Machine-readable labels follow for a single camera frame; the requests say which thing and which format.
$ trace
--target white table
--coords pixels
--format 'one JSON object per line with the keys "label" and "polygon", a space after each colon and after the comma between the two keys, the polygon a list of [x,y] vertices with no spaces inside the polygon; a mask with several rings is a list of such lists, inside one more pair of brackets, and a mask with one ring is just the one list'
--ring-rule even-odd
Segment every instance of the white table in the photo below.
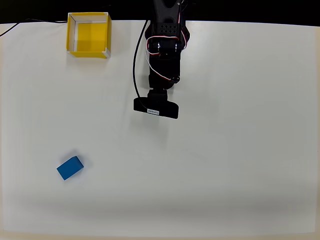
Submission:
{"label": "white table", "polygon": [[[168,91],[179,105],[175,120],[133,111],[143,24],[112,22],[108,60],[67,55],[63,24],[23,23],[0,38],[4,230],[315,232],[316,28],[188,22],[181,81]],[[149,90],[145,41],[136,64],[141,96]],[[84,169],[63,181],[56,168],[75,155]]]}

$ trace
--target blue block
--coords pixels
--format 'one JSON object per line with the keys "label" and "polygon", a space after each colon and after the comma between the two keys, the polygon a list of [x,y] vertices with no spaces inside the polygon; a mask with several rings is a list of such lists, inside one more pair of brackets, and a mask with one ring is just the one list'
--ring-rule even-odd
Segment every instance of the blue block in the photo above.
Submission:
{"label": "blue block", "polygon": [[76,172],[78,172],[83,168],[84,166],[80,162],[79,158],[77,156],[74,156],[70,158],[68,161],[66,161],[64,164],[59,166],[57,170],[60,173],[63,180],[67,180],[73,174],[75,174]]}

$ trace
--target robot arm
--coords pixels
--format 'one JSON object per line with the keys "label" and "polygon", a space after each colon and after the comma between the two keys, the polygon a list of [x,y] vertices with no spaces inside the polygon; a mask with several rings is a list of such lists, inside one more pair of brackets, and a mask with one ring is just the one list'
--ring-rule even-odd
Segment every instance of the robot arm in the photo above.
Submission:
{"label": "robot arm", "polygon": [[184,0],[173,0],[171,7],[164,0],[153,0],[154,18],[145,31],[147,60],[150,67],[147,97],[133,101],[135,111],[178,118],[179,106],[168,101],[167,89],[180,81],[180,55],[190,34],[182,12]]}

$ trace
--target open box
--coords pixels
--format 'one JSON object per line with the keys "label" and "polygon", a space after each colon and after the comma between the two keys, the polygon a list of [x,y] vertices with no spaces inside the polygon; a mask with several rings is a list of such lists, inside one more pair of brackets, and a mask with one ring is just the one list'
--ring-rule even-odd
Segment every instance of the open box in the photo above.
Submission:
{"label": "open box", "polygon": [[66,51],[78,58],[110,58],[111,30],[107,12],[68,13]]}

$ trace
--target white label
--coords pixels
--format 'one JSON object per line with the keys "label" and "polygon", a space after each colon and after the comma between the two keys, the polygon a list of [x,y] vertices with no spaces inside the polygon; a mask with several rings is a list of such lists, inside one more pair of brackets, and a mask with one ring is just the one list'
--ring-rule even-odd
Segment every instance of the white label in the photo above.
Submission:
{"label": "white label", "polygon": [[148,114],[159,115],[159,111],[152,110],[152,109],[147,109],[146,112],[147,112]]}

